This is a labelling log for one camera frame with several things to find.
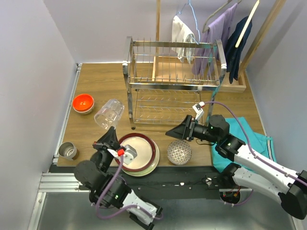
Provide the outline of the metal two-tier dish rack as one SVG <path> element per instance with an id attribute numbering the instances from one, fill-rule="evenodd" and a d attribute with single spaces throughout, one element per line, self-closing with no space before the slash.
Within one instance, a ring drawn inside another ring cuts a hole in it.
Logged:
<path id="1" fill-rule="evenodd" d="M 172 125 L 192 113 L 203 91 L 214 100 L 226 73 L 220 39 L 212 43 L 133 40 L 122 62 L 131 129 L 137 124 Z"/>

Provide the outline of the clear plastic cup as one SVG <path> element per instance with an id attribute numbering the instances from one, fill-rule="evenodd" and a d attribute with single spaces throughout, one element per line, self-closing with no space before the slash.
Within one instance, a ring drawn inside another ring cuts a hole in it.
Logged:
<path id="1" fill-rule="evenodd" d="M 94 115 L 94 121 L 101 127 L 108 130 L 110 127 L 116 128 L 124 112 L 124 104 L 117 99 L 110 99 Z"/>

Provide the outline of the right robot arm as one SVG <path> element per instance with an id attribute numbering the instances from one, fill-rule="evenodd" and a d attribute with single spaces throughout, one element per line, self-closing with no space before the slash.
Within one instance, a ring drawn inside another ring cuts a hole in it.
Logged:
<path id="1" fill-rule="evenodd" d="M 223 186 L 250 188 L 275 200 L 297 219 L 307 216 L 307 172 L 296 172 L 264 157 L 229 132 L 222 115 L 213 115 L 207 126 L 187 115 L 167 131 L 166 136 L 192 141 L 194 138 L 215 143 L 215 150 L 231 163 L 220 173 Z"/>

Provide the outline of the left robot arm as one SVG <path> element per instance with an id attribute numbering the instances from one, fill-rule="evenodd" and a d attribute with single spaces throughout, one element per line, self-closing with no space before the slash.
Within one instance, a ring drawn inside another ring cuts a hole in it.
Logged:
<path id="1" fill-rule="evenodd" d="M 89 189 L 89 200 L 95 206 L 97 217 L 106 220 L 127 211 L 130 219 L 142 228 L 153 229 L 154 220 L 163 218 L 163 209 L 137 196 L 119 176 L 123 165 L 132 163 L 138 157 L 136 149 L 120 144 L 114 126 L 93 143 L 93 148 L 96 153 L 90 160 L 78 163 L 74 176 Z"/>

